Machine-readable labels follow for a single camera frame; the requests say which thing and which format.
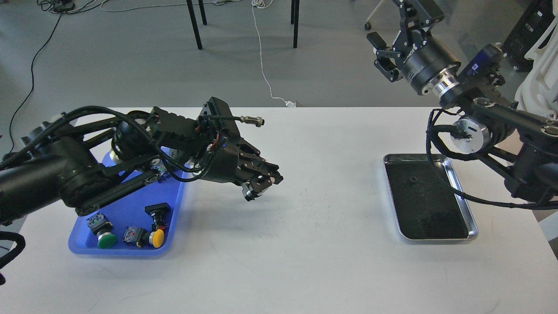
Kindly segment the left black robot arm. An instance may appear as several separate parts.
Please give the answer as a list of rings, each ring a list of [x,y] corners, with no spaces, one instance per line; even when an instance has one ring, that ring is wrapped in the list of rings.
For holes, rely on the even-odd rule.
[[[234,116],[211,97],[195,119],[159,107],[119,113],[84,106],[44,122],[1,161],[1,224],[62,200],[87,216],[162,179],[233,183],[247,201],[283,181],[276,164],[241,137]]]

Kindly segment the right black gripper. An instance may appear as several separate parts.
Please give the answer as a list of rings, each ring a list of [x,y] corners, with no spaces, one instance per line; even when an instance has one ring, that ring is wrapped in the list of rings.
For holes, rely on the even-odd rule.
[[[441,73],[455,74],[461,62],[431,28],[445,15],[434,0],[393,0],[399,11],[399,33],[387,46],[377,32],[366,38],[374,48],[375,67],[391,82],[406,79],[417,95],[429,92],[428,84]]]

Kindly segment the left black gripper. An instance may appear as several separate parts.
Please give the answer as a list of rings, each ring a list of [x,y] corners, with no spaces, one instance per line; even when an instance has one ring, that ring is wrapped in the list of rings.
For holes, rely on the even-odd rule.
[[[207,151],[208,147],[204,147],[201,153],[193,158],[194,164],[203,165],[208,161],[208,157],[213,156],[201,180],[234,184],[249,182],[259,196],[271,185],[283,181],[279,166],[260,157],[257,149],[245,140],[237,144],[229,142],[224,146],[217,145],[212,154]]]

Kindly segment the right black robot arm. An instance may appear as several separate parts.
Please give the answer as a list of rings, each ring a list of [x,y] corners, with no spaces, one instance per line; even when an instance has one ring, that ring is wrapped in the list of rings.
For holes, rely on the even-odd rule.
[[[406,79],[418,95],[439,99],[430,112],[426,154],[478,160],[504,178],[514,198],[524,204],[487,201],[463,191],[450,191],[480,204],[531,210],[557,209],[557,121],[518,109],[518,102],[502,97],[504,85],[496,44],[487,44],[459,70],[455,55],[431,34],[444,19],[432,0],[395,0],[399,33],[388,46],[376,32],[367,34],[375,51],[375,67],[391,82]]]

